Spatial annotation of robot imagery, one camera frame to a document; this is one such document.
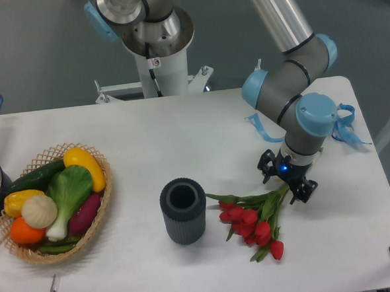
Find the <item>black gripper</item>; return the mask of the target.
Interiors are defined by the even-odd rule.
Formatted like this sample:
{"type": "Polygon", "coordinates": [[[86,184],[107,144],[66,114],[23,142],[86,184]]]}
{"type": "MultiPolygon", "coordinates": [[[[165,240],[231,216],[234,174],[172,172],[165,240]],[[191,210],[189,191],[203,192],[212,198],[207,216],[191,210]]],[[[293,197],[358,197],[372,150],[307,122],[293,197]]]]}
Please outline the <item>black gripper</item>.
{"type": "Polygon", "coordinates": [[[271,176],[278,176],[289,184],[290,191],[293,193],[290,204],[294,204],[295,201],[306,203],[318,186],[316,181],[306,178],[311,165],[312,163],[296,165],[289,154],[283,155],[279,151],[275,157],[273,151],[267,149],[260,156],[257,169],[262,172],[263,184],[266,184],[271,176]]]}

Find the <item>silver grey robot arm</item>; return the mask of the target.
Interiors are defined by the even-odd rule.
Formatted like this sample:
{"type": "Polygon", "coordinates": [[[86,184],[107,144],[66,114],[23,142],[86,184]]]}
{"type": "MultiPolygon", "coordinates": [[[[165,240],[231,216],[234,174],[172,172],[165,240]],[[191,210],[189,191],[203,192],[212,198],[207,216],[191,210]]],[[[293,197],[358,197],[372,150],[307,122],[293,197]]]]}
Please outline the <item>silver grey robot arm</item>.
{"type": "Polygon", "coordinates": [[[336,120],[336,104],[324,94],[305,90],[332,66],[333,40],[315,34],[295,0],[251,0],[285,60],[277,70],[253,71],[241,96],[285,131],[280,150],[266,150],[258,162],[264,181],[283,180],[292,201],[307,202],[318,184],[307,171],[336,120]]]}

